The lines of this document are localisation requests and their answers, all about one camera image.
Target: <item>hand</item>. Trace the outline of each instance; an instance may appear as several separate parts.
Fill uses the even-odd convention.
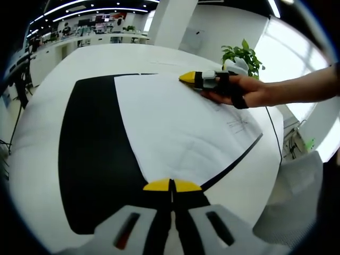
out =
[[[248,107],[270,106],[269,87],[264,82],[243,75],[229,76],[231,83],[238,84],[246,94],[244,100]],[[224,97],[213,92],[202,91],[201,95],[220,104],[233,105],[230,97]]]

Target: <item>white pillar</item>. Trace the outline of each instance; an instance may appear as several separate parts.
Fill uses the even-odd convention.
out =
[[[148,33],[150,43],[178,49],[198,0],[161,0]]]

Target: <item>ceiling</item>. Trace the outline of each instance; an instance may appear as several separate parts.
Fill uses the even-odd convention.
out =
[[[46,1],[42,8],[40,8],[38,13],[35,13],[34,19],[41,17],[43,14],[45,16],[41,17],[39,20],[35,21],[30,25],[30,30],[34,31],[39,29],[39,33],[46,33],[51,30],[50,27],[53,27],[58,22],[53,22],[58,18],[61,18],[66,15],[70,15],[73,13],[93,10],[92,12],[81,13],[80,15],[88,15],[88,14],[96,14],[96,9],[100,8],[129,8],[129,9],[136,9],[135,13],[138,14],[147,14],[152,10],[155,10],[157,7],[157,3],[154,2],[155,0],[50,0]],[[72,5],[63,7],[59,10],[55,10],[52,13],[49,11],[60,7],[64,4],[75,2]],[[121,12],[133,12],[134,10],[124,10]],[[112,13],[114,10],[103,10],[100,13]]]
[[[147,12],[139,12],[136,11],[138,14],[147,14],[152,10],[155,10],[157,7],[156,0],[45,0],[45,4],[38,10],[37,13],[35,13],[35,17],[33,17],[33,20],[40,17],[43,13],[48,13],[49,11],[62,6],[64,4],[70,3],[70,2],[76,2],[72,5],[63,7],[59,10],[56,10],[52,12],[51,14],[48,14],[41,19],[37,20],[30,26],[30,30],[34,31],[36,29],[39,29],[38,34],[47,33],[51,30],[50,27],[53,27],[58,22],[53,22],[53,20],[58,19],[60,17],[79,12],[79,11],[85,11],[85,10],[94,10],[93,12],[87,12],[80,15],[87,15],[91,13],[96,13],[95,9],[99,8],[130,8],[130,9],[139,9],[139,10],[145,10]],[[221,6],[228,6],[233,8],[238,8],[242,10],[246,10],[249,12],[257,13],[262,16],[270,17],[273,14],[273,11],[268,3],[268,0],[199,0],[199,2],[205,2],[205,3],[199,3],[199,4],[205,4],[205,5],[221,5]],[[299,14],[297,10],[294,9],[294,7],[289,6],[285,3],[283,3],[281,0],[275,0],[275,3],[279,9],[281,20],[285,21],[286,23],[290,24],[291,26],[295,27],[298,31],[303,33],[305,36],[307,36],[311,41],[313,41],[317,46],[318,43],[315,40],[312,32],[310,31],[308,25],[302,18],[302,16]],[[75,7],[83,8],[81,10],[73,10]],[[101,13],[111,13],[113,11],[100,11]]]

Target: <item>chair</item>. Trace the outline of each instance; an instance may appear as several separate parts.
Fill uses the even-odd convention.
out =
[[[322,169],[317,151],[282,164],[254,234],[268,243],[296,247],[316,221]]]

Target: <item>desk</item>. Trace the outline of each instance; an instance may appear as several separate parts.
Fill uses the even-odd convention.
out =
[[[91,238],[91,235],[77,235],[70,229],[58,179],[62,120],[78,80],[123,73],[180,75],[192,70],[219,69],[217,63],[179,50],[134,44],[83,47],[61,62],[29,101],[19,121],[9,161],[10,193],[33,234],[51,252],[82,245]],[[273,189],[280,156],[265,108],[249,111],[261,126],[263,137],[205,194],[211,203],[222,204],[254,226]],[[275,107],[269,111],[282,145],[282,115]]]
[[[68,55],[78,47],[78,41],[83,43],[88,40],[90,45],[110,44],[112,37],[123,38],[123,43],[130,43],[132,38],[137,38],[139,43],[146,44],[149,39],[143,35],[131,33],[108,33],[102,35],[89,35],[82,37],[71,36],[57,42],[39,47],[36,53],[32,54],[30,64],[31,78],[33,86],[36,87],[42,83],[44,78]]]

